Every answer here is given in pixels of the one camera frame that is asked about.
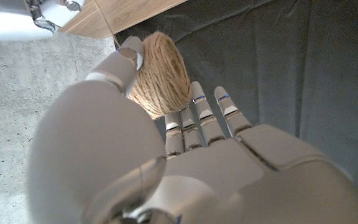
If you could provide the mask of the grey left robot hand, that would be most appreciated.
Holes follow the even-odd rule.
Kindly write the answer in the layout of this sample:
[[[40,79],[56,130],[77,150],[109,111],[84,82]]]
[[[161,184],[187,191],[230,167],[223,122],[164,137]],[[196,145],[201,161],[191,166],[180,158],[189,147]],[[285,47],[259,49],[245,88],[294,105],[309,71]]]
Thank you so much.
[[[273,126],[252,126],[225,89],[226,138],[195,83],[196,114],[163,139],[129,99],[145,67],[138,37],[67,88],[42,118],[27,174],[34,223],[358,223],[358,187],[328,156]]]

